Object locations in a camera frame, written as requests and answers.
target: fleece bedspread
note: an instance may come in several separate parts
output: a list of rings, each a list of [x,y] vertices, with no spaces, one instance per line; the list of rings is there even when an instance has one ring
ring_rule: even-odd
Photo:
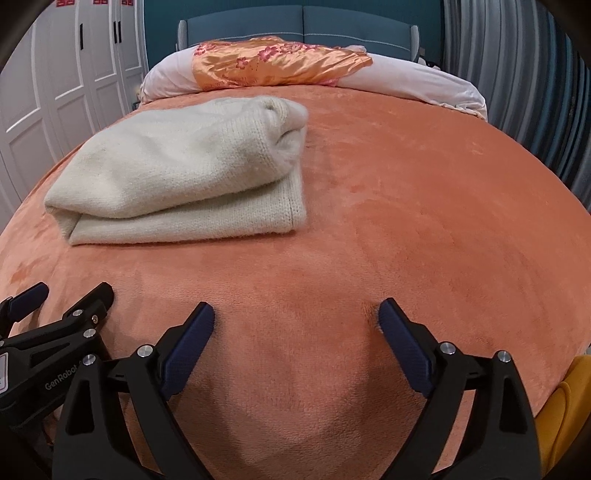
[[[510,351],[537,413],[591,341],[591,220],[536,158],[474,116],[376,93],[258,87],[160,100],[275,95],[309,110],[305,227],[180,244],[70,247],[43,198],[0,236],[0,297],[38,281],[50,297],[20,329],[57,320],[100,281],[102,329],[129,355],[200,300],[213,337],[171,408],[218,480],[377,480],[424,399],[376,324],[392,296],[466,353]],[[440,466],[454,456],[469,396]],[[140,457],[154,467],[132,406]]]

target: sticker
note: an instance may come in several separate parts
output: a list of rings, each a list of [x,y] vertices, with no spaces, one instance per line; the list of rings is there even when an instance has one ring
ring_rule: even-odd
[[[8,352],[0,355],[0,394],[8,390]]]

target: yellow object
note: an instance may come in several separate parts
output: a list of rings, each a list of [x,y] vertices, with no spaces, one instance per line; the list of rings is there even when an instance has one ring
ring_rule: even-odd
[[[545,475],[564,455],[591,413],[591,355],[574,359],[535,419]]]
[[[199,88],[207,92],[245,86],[335,85],[372,62],[364,51],[260,37],[200,43],[192,69]]]

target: cream sweater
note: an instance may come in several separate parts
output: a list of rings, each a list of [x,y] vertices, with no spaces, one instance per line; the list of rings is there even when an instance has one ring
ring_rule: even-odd
[[[140,112],[82,146],[46,209],[72,245],[288,232],[306,218],[307,118],[270,96]]]

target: white pillow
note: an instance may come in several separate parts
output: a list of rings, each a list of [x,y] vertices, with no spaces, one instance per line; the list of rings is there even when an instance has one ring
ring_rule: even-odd
[[[139,97],[143,104],[201,92],[192,70],[195,48],[170,54],[148,72]],[[350,45],[347,49],[365,52],[365,47],[360,45]],[[336,86],[420,100],[487,120],[485,99],[467,80],[408,60],[368,55],[374,61],[372,65],[341,78]]]
[[[191,67],[195,48],[185,48],[170,54],[148,72],[140,87],[139,99],[142,104],[201,92]]]

